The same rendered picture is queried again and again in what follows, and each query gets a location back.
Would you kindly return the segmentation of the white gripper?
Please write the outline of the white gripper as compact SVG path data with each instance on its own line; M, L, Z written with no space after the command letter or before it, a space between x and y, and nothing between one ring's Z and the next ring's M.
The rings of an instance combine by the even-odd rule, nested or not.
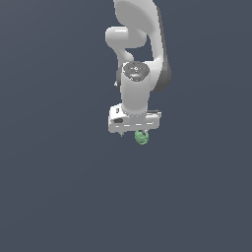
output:
M146 136L148 131L156 129L159 126L161 112L156 110L147 110L143 115L127 115L122 110L122 104L116 104L110 107L108 115L108 131L110 133L119 133L121 137L125 132L141 131Z

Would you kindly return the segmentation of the small green object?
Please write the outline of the small green object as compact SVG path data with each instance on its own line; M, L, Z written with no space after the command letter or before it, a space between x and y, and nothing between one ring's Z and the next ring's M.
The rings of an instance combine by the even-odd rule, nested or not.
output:
M135 132L135 140L139 145L144 145L149 141L149 133L143 133L142 131Z

